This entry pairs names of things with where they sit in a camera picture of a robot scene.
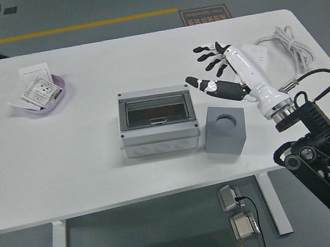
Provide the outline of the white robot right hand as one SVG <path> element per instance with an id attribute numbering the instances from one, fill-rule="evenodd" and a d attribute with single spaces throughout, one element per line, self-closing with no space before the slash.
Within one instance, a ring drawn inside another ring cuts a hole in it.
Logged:
<path id="1" fill-rule="evenodd" d="M 227 100 L 240 101 L 246 95 L 252 96 L 256 99 L 257 107 L 262 115 L 276 123 L 296 110 L 290 96 L 276 89 L 261 67 L 244 51 L 232 45 L 222 45 L 217 42 L 196 47 L 193 51 L 199 53 L 205 50 L 207 53 L 197 58 L 198 61 L 215 57 L 205 68 L 206 71 L 210 71 L 219 63 L 220 67 L 216 74 L 219 77 L 226 66 L 230 66 L 241 82 L 238 84 L 223 80 L 208 81 L 189 76 L 185 80 L 189 85 L 207 95 Z"/>

